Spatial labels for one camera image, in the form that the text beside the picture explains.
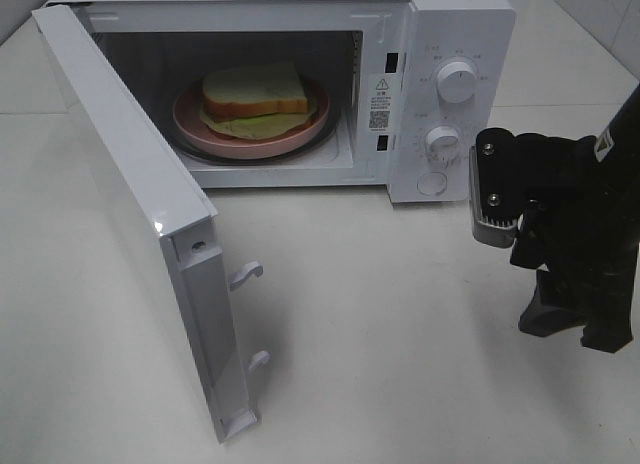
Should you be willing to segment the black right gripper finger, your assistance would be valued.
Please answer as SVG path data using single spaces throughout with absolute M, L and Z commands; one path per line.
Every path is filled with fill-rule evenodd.
M 606 353 L 616 353 L 633 340 L 631 305 L 633 272 L 598 276 L 589 287 L 587 321 L 581 345 Z
M 520 315 L 518 329 L 536 337 L 548 337 L 585 324 L 586 317 L 576 308 L 566 282 L 548 270 L 537 270 L 534 294 Z

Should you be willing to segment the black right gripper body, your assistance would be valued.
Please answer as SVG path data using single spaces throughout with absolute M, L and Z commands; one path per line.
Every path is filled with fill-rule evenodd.
M 531 193 L 534 201 L 511 254 L 528 269 L 585 267 L 636 273 L 639 255 L 639 138 L 605 131 L 573 143 L 568 187 Z

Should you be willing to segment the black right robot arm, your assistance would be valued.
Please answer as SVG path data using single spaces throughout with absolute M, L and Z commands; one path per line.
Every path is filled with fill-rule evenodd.
M 576 151 L 576 195 L 532 202 L 523 215 L 511 262 L 535 270 L 536 287 L 518 328 L 548 337 L 579 327 L 582 346 L 615 353 L 633 339 L 639 94 Z

